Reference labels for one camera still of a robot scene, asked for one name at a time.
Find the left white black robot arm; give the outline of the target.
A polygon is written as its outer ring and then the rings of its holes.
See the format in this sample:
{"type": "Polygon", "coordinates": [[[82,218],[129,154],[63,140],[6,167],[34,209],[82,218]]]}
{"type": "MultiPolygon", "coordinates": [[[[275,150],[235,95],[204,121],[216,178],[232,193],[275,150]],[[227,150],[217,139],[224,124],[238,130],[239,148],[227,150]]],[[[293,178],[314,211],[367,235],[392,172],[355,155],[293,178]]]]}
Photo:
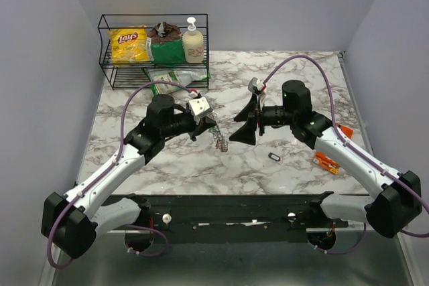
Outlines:
{"type": "Polygon", "coordinates": [[[121,226],[143,228],[146,209],[130,197],[106,206],[107,198],[132,174],[145,167],[170,137],[187,134],[192,140],[216,122],[210,117],[207,98],[193,93],[186,106],[168,94],[155,95],[146,116],[128,134],[121,134],[119,149],[83,183],[60,195],[50,194],[42,216],[42,234],[47,250],[58,246],[71,259],[81,257],[96,238],[121,226]]]}

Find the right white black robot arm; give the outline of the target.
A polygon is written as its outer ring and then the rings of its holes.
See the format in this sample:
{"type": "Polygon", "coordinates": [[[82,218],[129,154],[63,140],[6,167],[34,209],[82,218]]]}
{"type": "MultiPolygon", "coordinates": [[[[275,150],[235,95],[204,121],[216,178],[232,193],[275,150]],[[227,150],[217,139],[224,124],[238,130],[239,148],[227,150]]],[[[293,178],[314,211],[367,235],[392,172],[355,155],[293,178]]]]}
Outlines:
{"type": "Polygon", "coordinates": [[[309,221],[325,226],[332,219],[369,224],[380,235],[392,238],[420,215],[420,178],[412,171],[400,173],[352,142],[329,118],[313,111],[310,91],[302,81],[282,84],[282,105],[265,106],[265,85],[253,78],[250,101],[234,118],[243,126],[230,141],[256,144],[265,127],[288,126],[294,137],[339,164],[367,191],[367,196],[326,192],[308,211],[309,221]]]}

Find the orange packet near arm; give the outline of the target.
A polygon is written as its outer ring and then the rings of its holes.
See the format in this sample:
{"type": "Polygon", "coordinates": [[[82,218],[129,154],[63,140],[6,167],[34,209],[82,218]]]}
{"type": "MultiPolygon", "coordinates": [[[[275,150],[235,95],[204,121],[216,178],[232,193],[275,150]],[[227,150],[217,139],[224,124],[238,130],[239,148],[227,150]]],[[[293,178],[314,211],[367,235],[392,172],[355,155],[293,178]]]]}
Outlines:
{"type": "Polygon", "coordinates": [[[331,172],[334,175],[339,172],[340,165],[319,151],[316,151],[314,154],[314,162],[319,167],[331,172]]]}

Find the black key tag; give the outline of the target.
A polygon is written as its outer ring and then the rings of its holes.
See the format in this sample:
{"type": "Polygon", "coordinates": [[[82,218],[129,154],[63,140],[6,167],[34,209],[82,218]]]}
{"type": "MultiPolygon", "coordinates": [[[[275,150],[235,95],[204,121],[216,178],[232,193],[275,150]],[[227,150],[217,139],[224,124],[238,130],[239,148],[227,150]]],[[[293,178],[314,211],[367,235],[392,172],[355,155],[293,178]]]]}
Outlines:
{"type": "Polygon", "coordinates": [[[281,162],[282,161],[282,158],[279,155],[275,154],[275,153],[269,153],[268,157],[270,159],[272,159],[273,161],[275,161],[275,162],[281,162]]]}

